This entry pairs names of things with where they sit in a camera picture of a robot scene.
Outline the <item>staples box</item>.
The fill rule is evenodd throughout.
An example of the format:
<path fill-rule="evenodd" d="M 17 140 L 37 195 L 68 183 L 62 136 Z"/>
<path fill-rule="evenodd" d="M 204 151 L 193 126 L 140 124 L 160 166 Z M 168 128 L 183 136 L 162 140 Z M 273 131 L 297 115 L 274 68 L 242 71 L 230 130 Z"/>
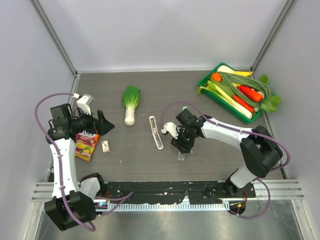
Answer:
<path fill-rule="evenodd" d="M 109 142 L 107 140 L 101 142 L 102 152 L 107 153 L 110 151 Z"/>

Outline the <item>white stapler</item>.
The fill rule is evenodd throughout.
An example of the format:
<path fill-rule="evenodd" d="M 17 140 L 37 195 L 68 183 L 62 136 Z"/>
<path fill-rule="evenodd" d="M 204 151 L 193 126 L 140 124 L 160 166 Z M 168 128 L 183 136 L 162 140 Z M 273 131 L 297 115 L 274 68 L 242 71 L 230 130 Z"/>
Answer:
<path fill-rule="evenodd" d="M 152 136 L 155 141 L 156 147 L 158 150 L 162 150 L 164 146 L 158 132 L 156 118 L 154 116 L 150 116 L 149 123 L 150 123 L 150 128 L 151 128 Z"/>

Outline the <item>staples tray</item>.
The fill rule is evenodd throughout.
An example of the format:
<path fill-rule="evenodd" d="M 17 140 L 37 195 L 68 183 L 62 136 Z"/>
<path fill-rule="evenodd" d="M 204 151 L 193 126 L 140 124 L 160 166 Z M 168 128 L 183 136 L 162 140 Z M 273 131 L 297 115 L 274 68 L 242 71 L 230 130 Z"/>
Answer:
<path fill-rule="evenodd" d="M 177 159 L 179 161 L 184 161 L 185 160 L 185 155 L 186 153 L 181 153 L 180 151 L 178 152 L 178 155 L 177 155 Z"/>

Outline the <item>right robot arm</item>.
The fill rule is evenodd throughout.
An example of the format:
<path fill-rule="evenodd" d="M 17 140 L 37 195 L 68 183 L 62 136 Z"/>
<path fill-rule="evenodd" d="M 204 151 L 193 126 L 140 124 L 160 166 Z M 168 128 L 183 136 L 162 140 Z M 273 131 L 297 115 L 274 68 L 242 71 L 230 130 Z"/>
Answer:
<path fill-rule="evenodd" d="M 225 181 L 225 190 L 230 197 L 238 197 L 253 180 L 265 178 L 283 157 L 279 145 L 263 126 L 241 128 L 208 115 L 196 117 L 187 108 L 176 119 L 179 125 L 167 122 L 161 132 L 172 136 L 171 144 L 182 154 L 192 151 L 198 137 L 218 140 L 241 151 L 244 164 Z"/>

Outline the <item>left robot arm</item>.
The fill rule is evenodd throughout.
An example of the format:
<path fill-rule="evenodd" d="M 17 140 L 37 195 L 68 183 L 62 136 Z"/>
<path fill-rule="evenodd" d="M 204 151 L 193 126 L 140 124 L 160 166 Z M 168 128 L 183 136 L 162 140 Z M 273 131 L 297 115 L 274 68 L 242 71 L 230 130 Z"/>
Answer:
<path fill-rule="evenodd" d="M 68 103 L 50 108 L 52 123 L 46 140 L 50 145 L 54 167 L 52 199 L 45 202 L 44 210 L 59 230 L 88 223 L 96 218 L 94 199 L 107 195 L 107 187 L 99 173 L 92 173 L 77 181 L 75 153 L 76 136 L 82 132 L 106 135 L 114 129 L 101 110 L 97 117 L 79 112 L 72 113 Z"/>

